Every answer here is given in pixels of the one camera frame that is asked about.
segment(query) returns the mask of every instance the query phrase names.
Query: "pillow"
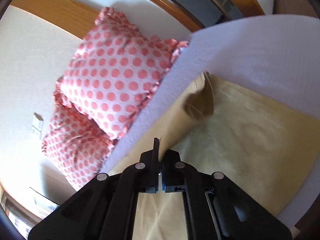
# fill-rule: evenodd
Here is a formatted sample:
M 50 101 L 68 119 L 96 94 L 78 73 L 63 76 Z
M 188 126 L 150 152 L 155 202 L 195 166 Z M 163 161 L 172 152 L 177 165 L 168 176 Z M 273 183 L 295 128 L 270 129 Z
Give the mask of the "pillow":
M 94 120 L 79 113 L 73 104 L 64 105 L 66 96 L 59 82 L 53 95 L 56 106 L 49 132 L 42 141 L 42 151 L 73 188 L 79 190 L 98 174 L 113 144 Z
M 61 91 L 111 140 L 120 139 L 157 90 L 180 46 L 186 43 L 146 39 L 123 13 L 106 7 L 70 61 Z

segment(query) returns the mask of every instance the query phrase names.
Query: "brown floor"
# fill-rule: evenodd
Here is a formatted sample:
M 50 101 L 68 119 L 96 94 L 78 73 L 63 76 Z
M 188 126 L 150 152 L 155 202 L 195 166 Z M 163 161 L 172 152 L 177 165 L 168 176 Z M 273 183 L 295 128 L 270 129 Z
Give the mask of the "brown floor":
M 317 17 L 308 0 L 275 0 L 275 14 L 298 14 Z

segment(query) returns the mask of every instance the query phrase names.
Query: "round metal bolt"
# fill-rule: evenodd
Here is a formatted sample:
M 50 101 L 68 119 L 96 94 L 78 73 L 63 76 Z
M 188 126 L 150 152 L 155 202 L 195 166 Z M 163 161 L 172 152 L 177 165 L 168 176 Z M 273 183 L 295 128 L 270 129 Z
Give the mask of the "round metal bolt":
M 177 163 L 176 163 L 176 167 L 177 167 L 178 169 L 183 169 L 185 166 L 186 166 L 186 165 L 185 165 L 183 162 L 177 162 Z
M 214 176 L 215 179 L 223 179 L 223 177 L 224 177 L 223 173 L 220 172 L 220 171 L 215 172 L 213 174 L 213 176 Z
M 138 169 L 138 170 L 142 170 L 142 169 L 145 168 L 145 166 L 146 166 L 146 165 L 145 165 L 144 163 L 137 163 L 135 167 L 136 167 L 136 169 Z
M 97 176 L 97 180 L 103 181 L 108 177 L 108 174 L 106 173 L 99 173 Z

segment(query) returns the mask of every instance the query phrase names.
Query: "polka dot pillow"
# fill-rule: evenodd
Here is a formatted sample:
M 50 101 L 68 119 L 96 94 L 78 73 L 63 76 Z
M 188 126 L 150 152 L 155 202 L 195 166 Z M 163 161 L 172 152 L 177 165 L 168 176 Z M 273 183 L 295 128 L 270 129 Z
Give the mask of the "polka dot pillow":
M 113 145 L 94 120 L 79 113 L 73 104 L 64 106 L 66 97 L 59 83 L 54 100 L 54 115 L 42 141 L 42 151 L 79 190 L 97 175 Z
M 119 139 L 169 71 L 178 46 L 146 39 L 123 13 L 104 8 L 69 63 L 61 91 L 111 140 Z

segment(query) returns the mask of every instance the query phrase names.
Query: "beige blanket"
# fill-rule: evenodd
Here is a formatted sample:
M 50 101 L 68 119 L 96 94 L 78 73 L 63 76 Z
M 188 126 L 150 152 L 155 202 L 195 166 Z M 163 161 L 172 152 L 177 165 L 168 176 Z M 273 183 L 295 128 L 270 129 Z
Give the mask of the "beige blanket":
M 276 215 L 302 185 L 317 156 L 320 121 L 216 76 L 211 81 L 214 115 L 200 121 L 173 149 L 201 172 L 222 171 Z M 153 137 L 161 137 L 163 153 L 191 129 L 195 121 L 182 107 L 189 92 L 112 174 L 137 162 L 140 153 L 152 148 Z M 133 239 L 187 239 L 181 194 L 140 194 Z

